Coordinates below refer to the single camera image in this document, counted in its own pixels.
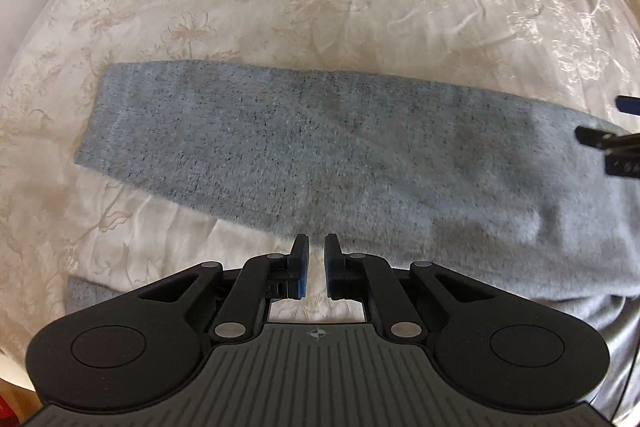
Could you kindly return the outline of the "grey knit pants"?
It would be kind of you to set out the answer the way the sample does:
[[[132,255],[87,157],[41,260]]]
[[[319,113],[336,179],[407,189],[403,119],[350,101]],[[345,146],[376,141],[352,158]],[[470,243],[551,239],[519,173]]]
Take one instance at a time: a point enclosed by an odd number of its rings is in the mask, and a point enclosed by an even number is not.
[[[512,94],[207,61],[107,67],[75,160],[218,219],[426,258],[603,334],[605,415],[639,407],[639,184]]]

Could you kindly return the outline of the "cream floral bedspread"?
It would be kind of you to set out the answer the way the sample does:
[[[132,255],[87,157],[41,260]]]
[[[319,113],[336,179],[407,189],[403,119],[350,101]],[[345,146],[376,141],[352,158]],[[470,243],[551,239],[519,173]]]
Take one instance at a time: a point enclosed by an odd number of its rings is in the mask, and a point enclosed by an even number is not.
[[[76,274],[130,289],[281,239],[78,167],[108,65],[219,60],[510,92],[636,130],[639,0],[49,0],[1,80],[1,352],[22,363]]]

